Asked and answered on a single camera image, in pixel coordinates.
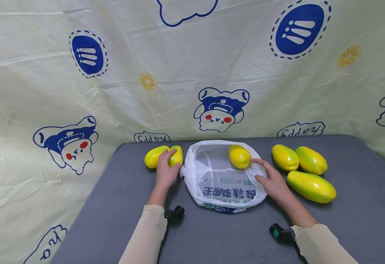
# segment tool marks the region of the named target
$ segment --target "yellow-green papaya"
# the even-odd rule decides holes
[[[174,149],[178,151],[176,151],[176,153],[173,154],[168,161],[168,164],[171,167],[175,166],[176,163],[179,163],[181,165],[184,163],[184,154],[182,153],[182,148],[180,146],[173,146],[170,148],[170,150],[174,150]]]
[[[155,169],[157,167],[157,164],[159,163],[160,155],[165,150],[169,150],[169,148],[167,146],[160,146],[150,150],[147,155],[145,155],[145,166],[149,167],[150,169]]]
[[[229,159],[238,169],[246,169],[251,162],[250,153],[239,145],[229,146]]]
[[[289,147],[286,147],[281,144],[274,145],[272,148],[272,155],[276,165],[285,172],[290,172],[298,169],[298,155]]]
[[[332,184],[320,176],[305,172],[290,172],[287,182],[295,191],[310,201],[327,204],[336,198]]]
[[[318,152],[309,147],[301,146],[295,150],[299,158],[299,165],[304,170],[315,175],[322,175],[327,170],[327,161]]]

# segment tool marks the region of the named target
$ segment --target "black wrist strap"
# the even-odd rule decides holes
[[[292,228],[284,230],[277,223],[274,223],[270,227],[270,234],[274,237],[276,241],[290,243],[295,241],[295,232]]]
[[[175,210],[172,211],[170,209],[165,210],[164,217],[168,221],[179,221],[182,219],[184,215],[185,209],[182,206],[176,206]]]

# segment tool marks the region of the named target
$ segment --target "gray tabletop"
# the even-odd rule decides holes
[[[299,199],[359,263],[385,263],[385,161],[363,141],[345,135],[232,141],[245,142],[272,164],[275,144],[321,153],[329,164],[324,177],[335,186],[337,198],[327,205]],[[185,154],[195,142],[165,144],[180,145]],[[145,154],[159,145],[129,143],[116,150],[51,263],[119,261],[155,183],[155,170],[144,165]],[[167,208],[177,205],[185,208],[184,219],[168,228],[161,264],[305,263],[295,245],[278,244],[270,236],[273,223],[290,224],[271,198],[246,212],[223,214],[198,206],[178,179]]]

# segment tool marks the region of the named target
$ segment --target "person's right hand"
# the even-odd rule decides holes
[[[181,164],[176,163],[175,166],[170,167],[168,164],[168,160],[170,157],[175,154],[178,150],[165,150],[159,156],[159,163],[157,164],[157,179],[156,179],[156,187],[162,189],[169,189],[169,187],[173,184],[179,174],[179,170],[181,169]]]
[[[276,201],[279,206],[284,206],[286,203],[293,201],[295,197],[289,190],[288,186],[283,180],[282,175],[273,168],[270,163],[262,159],[253,158],[251,162],[260,164],[267,172],[268,179],[261,175],[256,175],[255,179],[263,186],[267,194]]]

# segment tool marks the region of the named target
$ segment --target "white plastic bag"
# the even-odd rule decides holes
[[[251,155],[257,152],[242,142],[206,140],[193,144],[186,154],[180,175],[195,202],[220,212],[242,212],[261,203],[267,196],[255,175],[267,174],[262,166],[251,163],[235,168],[229,160],[229,146],[240,145]]]

